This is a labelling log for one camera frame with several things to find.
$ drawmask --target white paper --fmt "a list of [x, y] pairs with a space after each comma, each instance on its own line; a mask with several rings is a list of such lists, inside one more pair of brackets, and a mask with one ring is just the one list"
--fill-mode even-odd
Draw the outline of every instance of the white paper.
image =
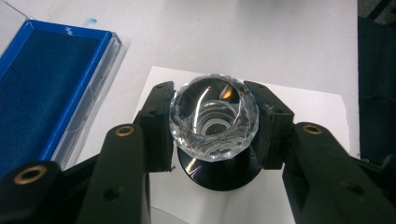
[[[143, 106], [155, 85], [172, 80], [178, 90], [183, 84], [201, 75], [152, 67], [137, 109]], [[346, 109], [341, 96], [262, 84], [294, 111], [296, 123], [310, 121], [320, 124], [328, 128], [342, 146], [349, 148]], [[204, 189], [190, 180], [180, 167], [176, 151], [172, 163], [176, 168], [171, 173], [150, 175], [151, 206], [170, 216], [191, 224], [294, 223], [281, 177], [282, 171], [262, 170], [246, 186], [219, 192]]]

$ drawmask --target faceted glass rim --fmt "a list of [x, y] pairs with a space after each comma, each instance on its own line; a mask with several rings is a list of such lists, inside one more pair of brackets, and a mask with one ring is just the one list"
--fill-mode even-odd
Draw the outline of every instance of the faceted glass rim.
[[[174, 135], [173, 132], [172, 135], [174, 136], [175, 141], [177, 142], [177, 146], [180, 147], [181, 149], [183, 149], [186, 153], [188, 153], [190, 156], [196, 158], [196, 159], [200, 159], [200, 160], [204, 160], [204, 161], [223, 161], [223, 160], [228, 160], [233, 158], [234, 156], [236, 156], [237, 154], [239, 154], [241, 151], [245, 150], [247, 147], [250, 146], [250, 143], [254, 137], [254, 135], [256, 134], [256, 132], [259, 129], [259, 108], [257, 106], [256, 100], [253, 96], [253, 94], [251, 93], [250, 89], [241, 81], [239, 81], [238, 79], [231, 77], [231, 76], [226, 76], [226, 75], [222, 75], [222, 74], [208, 74], [205, 76], [200, 76], [200, 77], [196, 77], [194, 78], [191, 82], [186, 83], [185, 85], [183, 85], [179, 91], [176, 92], [174, 98], [171, 101], [171, 111], [169, 114], [170, 117], [170, 124], [174, 124], [175, 126], [177, 126], [178, 130], [180, 132], [187, 132], [195, 137], [197, 137], [198, 139], [214, 139], [220, 135], [227, 135], [230, 133], [235, 132], [235, 130], [237, 129], [235, 122], [231, 125], [231, 127], [227, 128], [227, 130], [225, 130], [223, 133], [215, 133], [212, 135], [202, 135], [199, 133], [194, 133], [191, 131], [191, 129], [189, 127], [186, 127], [184, 125], [184, 123], [181, 121], [181, 118], [179, 116], [179, 110], [177, 107], [177, 104], [179, 103], [179, 100], [181, 98], [181, 96], [183, 95], [183, 93], [189, 88], [189, 86], [195, 82], [198, 82], [200, 80], [203, 79], [208, 79], [208, 78], [215, 78], [215, 79], [219, 79], [222, 80], [224, 82], [226, 82], [227, 84], [230, 84], [234, 89], [236, 89], [238, 91], [238, 93], [240, 91], [243, 91], [245, 93], [244, 96], [240, 95], [239, 96], [239, 107], [242, 108], [244, 106], [246, 106], [246, 100], [245, 97], [250, 97], [250, 99], [252, 101], [254, 101], [254, 110], [257, 112], [256, 113], [256, 118], [254, 119], [254, 121], [250, 122], [249, 127], [245, 130], [245, 136], [244, 136], [244, 140], [242, 141], [243, 144], [241, 144], [241, 147], [234, 147], [233, 148], [233, 155], [232, 156], [227, 156], [227, 154], [218, 154], [216, 156], [211, 156], [209, 155], [209, 153], [203, 153], [203, 152], [199, 152], [194, 150], [191, 146], [190, 143], [186, 143], [186, 145], [182, 146], [179, 141], [176, 140], [177, 136]], [[234, 121], [238, 120], [241, 118], [241, 115], [238, 113], [236, 115], [236, 117], [234, 118]]]

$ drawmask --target black base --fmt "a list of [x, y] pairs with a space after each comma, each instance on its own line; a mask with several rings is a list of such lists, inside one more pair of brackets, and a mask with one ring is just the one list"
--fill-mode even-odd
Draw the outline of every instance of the black base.
[[262, 169], [251, 147], [227, 161], [200, 161], [179, 147], [177, 155], [186, 174], [206, 189], [239, 189], [253, 180]]

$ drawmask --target blue foam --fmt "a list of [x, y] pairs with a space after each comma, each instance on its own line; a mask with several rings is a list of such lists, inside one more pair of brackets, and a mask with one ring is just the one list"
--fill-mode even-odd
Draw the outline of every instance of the blue foam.
[[0, 177], [50, 160], [112, 34], [27, 21], [0, 59]]

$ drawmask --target black plastic arm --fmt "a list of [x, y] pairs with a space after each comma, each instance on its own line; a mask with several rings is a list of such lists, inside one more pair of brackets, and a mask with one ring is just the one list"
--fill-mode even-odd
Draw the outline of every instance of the black plastic arm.
[[324, 127], [296, 124], [281, 152], [297, 224], [395, 223], [396, 210], [383, 190]]

